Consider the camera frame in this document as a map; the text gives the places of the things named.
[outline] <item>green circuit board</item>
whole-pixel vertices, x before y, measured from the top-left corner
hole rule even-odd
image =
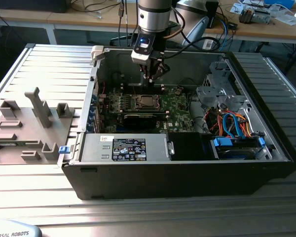
[[[165,88],[162,95],[156,95],[158,98],[158,112],[166,112],[167,118],[160,119],[156,122],[156,127],[146,131],[148,133],[166,133],[166,132],[194,132],[194,127],[192,126],[192,119],[187,111],[187,98],[186,94],[181,93],[180,95],[175,94],[175,87]],[[110,92],[108,94],[109,99],[109,109],[104,113],[105,128],[104,133],[116,133],[117,128],[121,127],[122,124],[119,123],[118,116],[122,114],[122,102],[125,103],[125,98],[127,98],[127,103],[129,108],[135,109],[136,98],[140,95],[121,95],[119,92]],[[145,114],[153,114],[156,111],[147,112]]]

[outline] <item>blue cable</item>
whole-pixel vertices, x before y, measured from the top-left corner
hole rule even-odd
[[[227,26],[226,26],[226,24],[225,24],[225,22],[224,22],[224,21],[222,21],[221,19],[219,19],[219,20],[220,20],[220,21],[221,21],[221,23],[223,24],[224,31],[225,31],[225,38],[223,39],[222,46],[221,46],[221,48],[219,49],[219,51],[221,51],[221,50],[222,50],[222,48],[224,48],[224,47],[225,47],[225,43],[226,43],[226,39],[227,39]]]
[[[235,138],[234,135],[232,135],[228,129],[226,128],[226,120],[227,120],[227,117],[228,115],[231,115],[235,121],[235,128],[236,128],[236,131],[237,131],[237,134],[239,137],[241,138],[245,138],[245,136],[243,135],[241,129],[239,128],[239,124],[238,124],[238,119],[235,115],[231,114],[231,113],[228,113],[228,114],[225,114],[223,119],[222,119],[222,126],[223,126],[223,129],[224,131],[231,137],[231,138]]]

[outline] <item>blue latch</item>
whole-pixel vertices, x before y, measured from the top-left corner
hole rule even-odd
[[[228,137],[216,137],[214,139],[214,145],[215,147],[232,146],[232,141]]]
[[[58,150],[59,154],[70,154],[70,147],[61,146]]]
[[[263,137],[260,137],[260,138],[259,138],[259,142],[260,142],[260,145],[261,145],[262,147],[265,146],[265,140],[263,139]]]

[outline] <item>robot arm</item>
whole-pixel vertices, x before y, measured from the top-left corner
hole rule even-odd
[[[144,78],[152,83],[168,72],[163,62],[172,0],[140,0],[138,6],[138,37],[132,52]]]
[[[174,15],[171,16],[171,4],[172,0],[139,0],[138,37],[131,56],[133,62],[139,64],[140,71],[143,72],[144,78],[148,80],[148,85],[170,70],[169,66],[164,63],[166,40],[171,39],[182,44],[187,43],[186,40],[178,36],[183,28],[170,34],[170,28],[172,27],[170,17],[175,21]],[[186,9],[179,9],[179,11],[185,17],[188,16],[187,25],[193,26],[188,27],[188,38],[189,35],[192,37],[202,36],[208,23],[208,17]]]

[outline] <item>warning label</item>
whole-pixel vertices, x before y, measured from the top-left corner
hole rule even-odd
[[[114,161],[147,160],[145,139],[113,139]]]

